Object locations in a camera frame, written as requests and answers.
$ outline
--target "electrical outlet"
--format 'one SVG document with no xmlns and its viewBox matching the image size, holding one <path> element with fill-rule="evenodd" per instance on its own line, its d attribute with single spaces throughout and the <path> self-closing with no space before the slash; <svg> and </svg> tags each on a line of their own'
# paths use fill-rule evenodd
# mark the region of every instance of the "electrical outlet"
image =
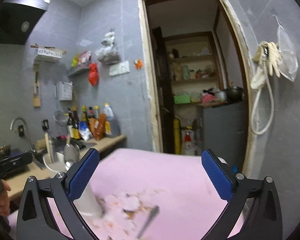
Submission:
<svg viewBox="0 0 300 240">
<path fill-rule="evenodd" d="M 122 75 L 122 74 L 126 74 L 126 73 L 130 73 L 128 61 L 112 65 L 110 67 L 110 71 L 109 71 L 110 76 L 117 76 L 117 75 Z"/>
</svg>

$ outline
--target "shower hose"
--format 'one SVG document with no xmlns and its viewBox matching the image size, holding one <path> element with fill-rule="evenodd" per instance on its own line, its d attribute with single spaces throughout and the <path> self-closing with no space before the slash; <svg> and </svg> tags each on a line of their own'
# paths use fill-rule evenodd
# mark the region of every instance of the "shower hose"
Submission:
<svg viewBox="0 0 300 240">
<path fill-rule="evenodd" d="M 271 55 L 277 56 L 277 55 L 279 55 L 279 52 L 278 52 L 277 48 L 274 49 L 273 46 L 268 46 L 268 45 L 269 45 L 268 42 L 265 42 L 265 41 L 263 41 L 259 44 L 259 46 L 263 48 L 264 53 L 260 53 L 258 68 L 261 67 L 264 71 L 264 75 L 265 75 L 264 78 L 265 78 L 266 86 L 268 87 L 268 92 L 269 92 L 269 97 L 270 97 L 271 112 L 270 112 L 270 117 L 269 117 L 269 120 L 268 120 L 268 123 L 266 124 L 266 126 L 262 130 L 257 130 L 259 121 L 257 121 L 256 125 L 255 125 L 255 117 L 256 117 L 257 108 L 258 108 L 258 104 L 259 104 L 259 100 L 260 100 L 260 96 L 261 96 L 261 92 L 262 92 L 262 88 L 263 88 L 263 86 L 261 85 L 258 88 L 257 96 L 254 101 L 253 108 L 252 108 L 252 114 L 251 114 L 252 117 L 251 117 L 250 125 L 251 125 L 251 130 L 255 135 L 264 134 L 269 129 L 269 127 L 273 121 L 273 117 L 274 117 L 274 98 L 273 98 L 273 94 L 272 94 L 272 88 L 271 88 L 271 85 L 269 82 L 268 69 L 267 69 L 266 62 L 268 63 L 269 67 L 272 68 L 271 62 L 269 62 L 269 60 L 270 60 L 269 55 L 271 54 Z"/>
</svg>

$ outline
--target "shelf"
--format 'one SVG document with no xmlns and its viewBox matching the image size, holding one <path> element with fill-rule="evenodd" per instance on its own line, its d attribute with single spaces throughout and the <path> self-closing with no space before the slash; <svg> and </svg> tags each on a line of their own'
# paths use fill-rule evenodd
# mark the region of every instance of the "shelf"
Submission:
<svg viewBox="0 0 300 240">
<path fill-rule="evenodd" d="M 183 80 L 178 80 L 178 81 L 171 81 L 171 85 L 207 82 L 207 81 L 213 81 L 213 80 L 217 80 L 217 79 L 218 79 L 218 76 L 206 77 L 206 78 L 196 78 L 196 79 L 183 79 Z"/>
<path fill-rule="evenodd" d="M 86 72 L 89 70 L 90 70 L 90 68 L 88 66 L 81 65 L 81 66 L 77 66 L 77 67 L 73 67 L 73 68 L 69 69 L 67 71 L 67 74 L 68 74 L 68 77 L 71 77 L 71 76 L 79 75 L 82 72 Z"/>
<path fill-rule="evenodd" d="M 191 103 L 186 103 L 186 104 L 174 104 L 175 106 L 184 106 L 184 105 L 197 105 L 201 104 L 201 102 L 191 102 Z"/>
<path fill-rule="evenodd" d="M 181 58 L 175 58 L 171 59 L 171 62 L 196 62 L 196 61 L 207 61 L 211 60 L 213 61 L 213 55 L 203 55 L 203 56 L 196 56 L 196 57 L 181 57 Z"/>
</svg>

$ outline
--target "finger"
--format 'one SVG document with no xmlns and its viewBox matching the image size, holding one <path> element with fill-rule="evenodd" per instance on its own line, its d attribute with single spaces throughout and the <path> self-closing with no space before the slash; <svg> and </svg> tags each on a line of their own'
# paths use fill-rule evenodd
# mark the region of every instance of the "finger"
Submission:
<svg viewBox="0 0 300 240">
<path fill-rule="evenodd" d="M 2 181 L 2 184 L 3 184 L 3 189 L 7 190 L 7 191 L 11 191 L 11 187 L 9 186 L 9 184 L 3 179 L 1 181 Z"/>
<path fill-rule="evenodd" d="M 0 206 L 3 206 L 6 202 L 9 202 L 8 192 L 4 191 L 0 195 Z"/>
<path fill-rule="evenodd" d="M 7 217 L 10 214 L 10 209 L 7 212 L 0 213 L 0 216 Z"/>
<path fill-rule="evenodd" d="M 0 212 L 5 212 L 5 211 L 7 211 L 9 208 L 10 208 L 10 202 L 9 202 L 9 201 L 6 201 L 6 202 L 4 203 L 4 205 L 1 205 L 1 206 L 0 206 Z"/>
</svg>

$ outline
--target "kitchen counter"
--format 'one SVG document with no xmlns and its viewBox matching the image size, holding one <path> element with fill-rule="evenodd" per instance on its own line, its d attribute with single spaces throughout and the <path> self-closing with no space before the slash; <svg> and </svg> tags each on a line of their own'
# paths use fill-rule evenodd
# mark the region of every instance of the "kitchen counter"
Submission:
<svg viewBox="0 0 300 240">
<path fill-rule="evenodd" d="M 226 105 L 226 104 L 227 104 L 227 102 L 214 101 L 214 102 L 208 102 L 208 103 L 204 103 L 204 104 L 198 104 L 198 107 L 210 108 L 210 107 L 222 106 L 222 105 Z"/>
<path fill-rule="evenodd" d="M 100 141 L 91 139 L 87 142 L 91 144 L 91 146 L 89 145 L 80 151 L 80 158 L 82 158 L 90 148 L 95 148 L 101 154 L 107 149 L 124 141 L 126 138 L 127 137 L 122 134 L 115 138 L 103 138 Z M 31 175 L 36 176 L 37 179 L 47 179 L 50 177 L 50 172 L 48 169 L 40 170 L 39 167 L 32 162 L 28 165 L 27 171 L 7 179 L 7 182 L 11 187 L 11 191 L 8 192 L 10 200 L 21 196 L 26 180 Z"/>
</svg>

